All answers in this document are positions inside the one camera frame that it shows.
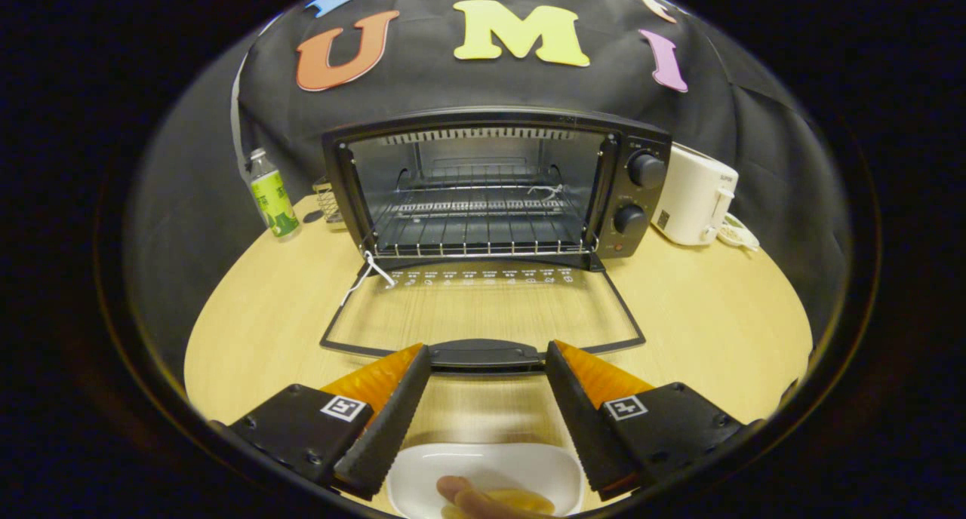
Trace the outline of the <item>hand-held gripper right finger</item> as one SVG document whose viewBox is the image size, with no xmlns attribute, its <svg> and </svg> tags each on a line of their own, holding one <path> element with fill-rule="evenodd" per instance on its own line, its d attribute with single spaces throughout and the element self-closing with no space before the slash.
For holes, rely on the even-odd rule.
<svg viewBox="0 0 966 519">
<path fill-rule="evenodd" d="M 655 386 L 553 340 L 546 378 L 591 489 L 618 497 L 689 471 L 746 427 L 683 382 Z"/>
</svg>

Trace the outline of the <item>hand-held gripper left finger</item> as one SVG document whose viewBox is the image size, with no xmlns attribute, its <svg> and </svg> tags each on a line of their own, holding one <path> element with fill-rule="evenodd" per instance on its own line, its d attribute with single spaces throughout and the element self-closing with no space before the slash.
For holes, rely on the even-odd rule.
<svg viewBox="0 0 966 519">
<path fill-rule="evenodd" d="M 229 429 L 312 484 L 372 499 L 430 374 L 430 351 L 417 343 L 323 388 L 288 385 Z"/>
</svg>

